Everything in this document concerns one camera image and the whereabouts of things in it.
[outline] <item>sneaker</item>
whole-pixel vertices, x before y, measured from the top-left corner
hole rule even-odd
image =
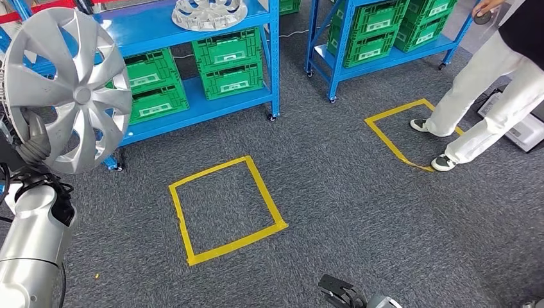
[[[436,170],[436,171],[450,171],[453,169],[456,165],[455,162],[453,162],[449,157],[446,156],[446,154],[442,154],[439,157],[435,158],[430,162],[430,165]]]
[[[426,119],[415,119],[410,121],[410,126],[412,126],[412,128],[417,130],[418,132],[428,133],[429,130],[427,129],[427,125],[425,124],[426,122]]]

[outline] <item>carpet floor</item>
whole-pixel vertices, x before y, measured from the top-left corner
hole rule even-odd
[[[308,14],[303,3],[282,17],[281,33],[305,30]],[[399,161],[364,122],[421,98],[436,104],[470,54],[458,50],[444,71],[435,55],[342,82],[330,104],[325,82],[303,71],[306,38],[281,39],[274,123],[267,107],[250,108],[125,147],[121,173],[64,176],[80,218],[65,256],[66,308],[331,307],[317,287],[326,273],[408,308],[518,307],[544,296],[541,151],[502,139],[470,164],[429,173]],[[196,74],[193,62],[179,60],[184,77]],[[429,114],[414,107],[377,125],[428,165],[451,140],[409,128]],[[478,120],[470,110],[459,126]],[[168,185],[245,155],[289,227],[189,266]],[[195,253],[273,223],[243,164],[177,191]]]

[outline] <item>human hand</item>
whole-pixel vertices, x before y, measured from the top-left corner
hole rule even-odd
[[[498,7],[506,0],[482,0],[472,9],[472,17],[481,17],[490,10]]]

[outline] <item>yellow tape square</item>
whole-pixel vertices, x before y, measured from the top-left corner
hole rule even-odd
[[[380,137],[380,139],[382,139],[382,141],[386,144],[386,146],[393,152],[393,154],[395,154],[395,156],[398,159],[400,159],[402,162],[404,162],[405,164],[409,164],[410,166],[420,168],[425,171],[433,172],[434,169],[431,166],[420,166],[408,160],[408,158],[406,158],[404,154],[402,154],[402,152],[391,142],[391,140],[389,140],[389,138],[387,138],[384,132],[382,132],[382,130],[378,128],[378,126],[375,123],[376,121],[381,120],[385,117],[389,117],[390,115],[392,116],[393,114],[397,114],[399,112],[403,112],[404,110],[408,110],[412,107],[420,106],[420,105],[427,106],[427,108],[434,111],[434,106],[429,101],[423,98],[417,101],[413,101],[412,103],[408,103],[408,104],[390,109],[388,111],[382,112],[381,114],[367,117],[364,120],[364,122],[366,122],[366,124],[370,126],[370,128],[378,135],[378,137]],[[464,133],[459,127],[455,127],[455,132],[459,135],[462,135]]]
[[[241,162],[245,162],[246,165],[248,166],[251,176],[253,177],[255,183],[257,184],[257,187],[259,188],[259,192],[262,196],[262,199],[264,200],[264,203],[268,207],[268,211],[270,211],[270,214],[272,215],[272,218],[274,219],[274,225],[266,227],[253,234],[244,236],[241,239],[237,239],[234,242],[231,242],[223,246],[219,246],[219,247],[216,247],[211,250],[195,255],[194,251],[192,250],[191,240],[189,239],[187,225],[185,225],[185,219],[183,218],[182,206],[181,206],[180,198],[178,197],[178,192],[176,191],[176,188],[178,186],[186,184],[187,182],[190,182],[197,178],[201,178],[202,176],[205,176],[205,175],[209,175],[210,173],[219,171],[221,169],[230,167],[232,165],[239,164]],[[254,243],[260,239],[263,239],[269,235],[272,235],[288,227],[288,224],[282,219],[278,209],[276,208],[276,205],[274,204],[272,197],[270,197],[270,194],[268,193],[268,189],[266,189],[266,186],[264,185],[264,182],[262,178],[260,177],[259,171],[257,170],[257,167],[255,166],[255,163],[253,162],[253,159],[251,159],[249,155],[206,169],[194,175],[188,176],[187,178],[183,178],[171,184],[168,188],[170,189],[170,193],[172,194],[172,198],[174,200],[174,207],[176,208],[176,213],[178,215],[178,218],[180,219],[180,232],[182,233],[183,244],[185,245],[185,251],[187,252],[187,262],[189,263],[189,265],[195,265],[195,264],[213,259],[215,257],[219,257],[220,255],[227,254],[229,252],[242,248],[243,246],[247,246],[251,243]]]

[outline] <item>hubcap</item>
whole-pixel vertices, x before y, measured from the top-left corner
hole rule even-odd
[[[76,48],[71,52],[68,46]],[[25,67],[25,51],[51,61],[54,78]],[[102,61],[94,65],[97,56]],[[53,107],[56,112],[56,119],[46,124],[51,154],[45,163],[51,169],[91,170],[122,141],[132,107],[126,66],[110,35],[92,17],[68,8],[36,13],[10,44],[4,69],[6,106],[23,142],[29,139],[25,108]],[[106,88],[112,80],[115,88]],[[79,141],[67,151],[72,134]]]
[[[76,89],[74,92],[74,99],[77,103],[84,105],[90,100],[90,90],[87,88]]]

